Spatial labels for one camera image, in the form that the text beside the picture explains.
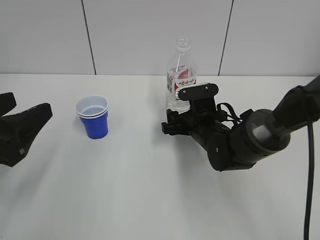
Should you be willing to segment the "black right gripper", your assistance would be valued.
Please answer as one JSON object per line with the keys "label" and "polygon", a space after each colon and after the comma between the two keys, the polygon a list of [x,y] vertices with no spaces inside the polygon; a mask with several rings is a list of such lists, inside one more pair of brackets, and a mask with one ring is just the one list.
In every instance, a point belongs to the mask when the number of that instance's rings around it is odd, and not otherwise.
{"label": "black right gripper", "polygon": [[191,136],[195,140],[225,139],[222,124],[225,114],[222,111],[194,113],[188,110],[179,113],[168,108],[166,117],[167,121],[161,123],[161,130],[165,135]]}

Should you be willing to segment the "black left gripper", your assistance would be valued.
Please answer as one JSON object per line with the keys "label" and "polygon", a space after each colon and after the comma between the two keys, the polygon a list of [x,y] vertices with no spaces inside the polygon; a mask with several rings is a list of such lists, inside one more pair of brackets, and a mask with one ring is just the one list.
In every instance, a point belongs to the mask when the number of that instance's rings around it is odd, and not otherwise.
{"label": "black left gripper", "polygon": [[12,92],[0,94],[0,164],[14,167],[28,154],[40,130],[52,118],[49,103],[41,103],[18,114],[17,125],[2,117],[17,106]]}

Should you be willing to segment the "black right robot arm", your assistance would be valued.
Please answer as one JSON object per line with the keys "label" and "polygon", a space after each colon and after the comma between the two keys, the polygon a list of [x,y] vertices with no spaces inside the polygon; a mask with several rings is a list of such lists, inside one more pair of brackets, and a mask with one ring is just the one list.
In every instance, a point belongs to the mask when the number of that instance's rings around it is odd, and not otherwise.
{"label": "black right robot arm", "polygon": [[199,83],[176,90],[188,102],[183,113],[168,109],[161,124],[166,135],[192,137],[206,151],[216,171],[247,170],[258,161],[284,150],[291,133],[320,118],[320,80],[292,88],[274,110],[247,110],[236,115],[230,104],[215,102],[219,88]]}

